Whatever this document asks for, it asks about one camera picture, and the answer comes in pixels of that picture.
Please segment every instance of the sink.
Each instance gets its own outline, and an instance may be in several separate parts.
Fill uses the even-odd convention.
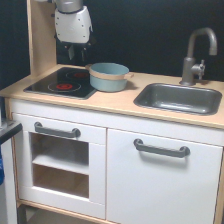
[[[217,113],[222,94],[212,89],[150,84],[134,100],[140,107],[198,115]]]

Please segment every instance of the wooden countertop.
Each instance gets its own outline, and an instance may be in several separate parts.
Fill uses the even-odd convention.
[[[195,87],[198,88],[214,89],[223,94],[218,112],[215,115],[209,115],[209,116],[191,115],[180,112],[170,112],[157,109],[147,109],[136,106],[133,103],[133,100],[148,84],[166,83],[166,84],[179,85],[179,82],[181,80],[180,77],[135,73],[134,78],[132,78],[128,82],[125,90],[117,93],[96,92],[87,100],[55,97],[35,93],[25,93],[23,91],[29,85],[46,77],[47,75],[51,74],[52,72],[58,70],[61,67],[73,67],[73,66],[57,65],[52,69],[44,72],[38,77],[27,76],[26,78],[18,81],[17,83],[14,83],[13,85],[3,89],[0,92],[0,95],[2,97],[7,98],[29,100],[42,103],[49,103],[69,107],[84,108],[97,111],[105,111],[110,113],[126,114],[137,117],[146,117],[146,118],[224,129],[223,82],[202,81],[202,83],[197,83],[195,85]]]

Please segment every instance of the black backsplash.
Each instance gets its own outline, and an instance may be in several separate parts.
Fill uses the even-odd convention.
[[[204,79],[224,81],[223,0],[85,0],[84,3],[97,40],[87,63],[115,62],[134,72],[181,76],[191,33],[210,27],[217,35],[218,56],[208,55],[206,36],[197,38],[194,56],[197,62],[205,59]],[[62,58],[63,63],[70,63],[66,54],[59,56],[59,63]]]
[[[181,76],[191,33],[210,27],[218,38],[218,55],[208,55],[205,36],[197,38],[194,55],[197,62],[205,59],[204,79],[224,81],[223,0],[84,0],[84,4],[97,40],[86,63],[115,62],[133,72]],[[29,74],[26,0],[0,1],[0,17],[2,89]],[[80,59],[70,61],[60,48],[58,63],[82,64]]]

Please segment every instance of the cooktop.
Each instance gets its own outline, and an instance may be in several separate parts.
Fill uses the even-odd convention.
[[[96,89],[90,85],[88,70],[64,67],[34,83],[24,89],[24,91],[60,97],[88,99],[96,92]]]

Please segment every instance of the metal faucet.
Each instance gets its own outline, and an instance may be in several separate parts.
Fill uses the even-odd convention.
[[[217,39],[214,31],[210,28],[195,30],[190,36],[187,57],[184,58],[182,80],[180,81],[180,84],[184,86],[195,85],[194,75],[198,75],[199,80],[204,75],[204,60],[201,61],[201,64],[194,64],[195,58],[193,58],[195,39],[199,35],[208,35],[210,41],[209,55],[217,55]]]

